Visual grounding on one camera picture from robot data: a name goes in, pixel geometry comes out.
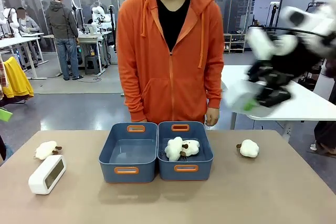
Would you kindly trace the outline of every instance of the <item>sneaker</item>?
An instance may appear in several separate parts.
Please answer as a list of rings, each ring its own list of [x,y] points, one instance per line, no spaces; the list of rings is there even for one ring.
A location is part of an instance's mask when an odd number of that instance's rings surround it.
[[[72,80],[77,81],[77,80],[82,79],[82,78],[84,78],[84,76],[73,77]]]

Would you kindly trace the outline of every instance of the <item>sleeve cuff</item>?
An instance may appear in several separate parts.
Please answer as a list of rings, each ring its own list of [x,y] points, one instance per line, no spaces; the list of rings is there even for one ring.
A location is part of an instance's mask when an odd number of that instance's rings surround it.
[[[219,109],[220,104],[221,104],[220,99],[210,99],[208,103],[208,108]]]
[[[131,120],[132,122],[141,122],[142,120],[145,120],[146,116],[144,115],[143,111],[136,111],[131,112]]]

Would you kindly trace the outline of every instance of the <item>orange jacket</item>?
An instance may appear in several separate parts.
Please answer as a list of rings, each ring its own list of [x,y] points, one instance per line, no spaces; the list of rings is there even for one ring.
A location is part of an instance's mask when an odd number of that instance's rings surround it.
[[[214,0],[191,0],[172,52],[156,0],[126,0],[117,28],[119,74],[133,122],[204,122],[207,106],[219,108],[224,35]]]

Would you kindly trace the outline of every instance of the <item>white digital clock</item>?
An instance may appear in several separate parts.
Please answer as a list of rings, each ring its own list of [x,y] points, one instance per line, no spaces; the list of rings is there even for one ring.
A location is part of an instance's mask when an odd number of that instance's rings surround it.
[[[62,155],[48,156],[29,177],[33,194],[49,194],[67,168]]]

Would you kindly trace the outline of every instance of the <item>orange handle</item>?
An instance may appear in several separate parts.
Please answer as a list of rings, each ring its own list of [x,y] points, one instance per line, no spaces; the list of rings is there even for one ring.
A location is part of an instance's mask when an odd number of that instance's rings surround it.
[[[114,168],[114,173],[134,175],[134,174],[139,173],[139,168],[137,167],[116,167]]]
[[[198,171],[198,165],[175,165],[174,171],[178,173],[195,173]]]
[[[127,126],[128,132],[142,133],[145,132],[145,126],[143,125],[129,125]]]
[[[173,124],[172,131],[189,131],[189,124]]]

